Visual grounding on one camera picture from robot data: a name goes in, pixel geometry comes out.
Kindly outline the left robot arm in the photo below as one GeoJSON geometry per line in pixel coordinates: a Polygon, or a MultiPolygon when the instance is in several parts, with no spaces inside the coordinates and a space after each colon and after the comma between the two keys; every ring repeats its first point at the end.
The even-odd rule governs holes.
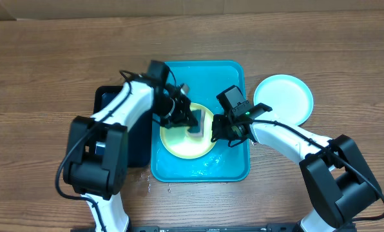
{"type": "Polygon", "coordinates": [[[185,84],[169,84],[170,67],[151,61],[146,73],[120,71],[124,84],[117,96],[91,117],[70,124],[66,155],[55,175],[60,196],[85,201],[95,221],[93,231],[127,231],[129,216],[120,197],[128,168],[130,129],[148,111],[164,128],[185,127],[201,136],[204,113],[190,109],[185,84]]]}

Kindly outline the green scrubbing sponge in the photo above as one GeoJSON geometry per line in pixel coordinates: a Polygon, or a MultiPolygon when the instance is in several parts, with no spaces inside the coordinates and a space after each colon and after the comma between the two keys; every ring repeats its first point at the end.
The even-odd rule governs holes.
{"type": "Polygon", "coordinates": [[[192,110],[192,116],[197,123],[186,130],[189,137],[199,139],[211,136],[211,114],[207,109],[192,110]]]}

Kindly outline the yellow plate with small stain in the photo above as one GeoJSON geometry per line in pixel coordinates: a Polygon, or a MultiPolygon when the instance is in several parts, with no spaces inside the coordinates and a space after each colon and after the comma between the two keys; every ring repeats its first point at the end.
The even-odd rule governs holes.
{"type": "Polygon", "coordinates": [[[160,139],[170,154],[181,159],[197,159],[209,153],[216,142],[211,142],[212,121],[214,114],[205,106],[191,103],[190,109],[205,113],[203,120],[203,136],[195,136],[187,131],[189,127],[160,128],[160,139]]]}

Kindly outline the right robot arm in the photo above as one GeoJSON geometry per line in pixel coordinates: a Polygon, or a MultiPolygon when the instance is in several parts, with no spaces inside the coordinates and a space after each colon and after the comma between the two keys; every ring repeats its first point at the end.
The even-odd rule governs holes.
{"type": "MultiPolygon", "coordinates": [[[[384,194],[357,144],[348,136],[317,135],[280,120],[272,108],[252,105],[232,85],[217,95],[223,108],[212,123],[212,141],[234,147],[247,140],[266,145],[298,164],[313,210],[293,231],[355,231],[359,214],[384,194]]],[[[365,217],[381,220],[381,215],[365,217]]]]}

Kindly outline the light blue plate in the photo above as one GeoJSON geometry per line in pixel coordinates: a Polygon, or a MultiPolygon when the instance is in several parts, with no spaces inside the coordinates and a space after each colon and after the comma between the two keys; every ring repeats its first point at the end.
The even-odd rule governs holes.
{"type": "Polygon", "coordinates": [[[253,103],[270,106],[281,119],[297,126],[307,121],[314,108],[309,87],[302,80],[286,74],[264,79],[254,91],[253,103]]]}

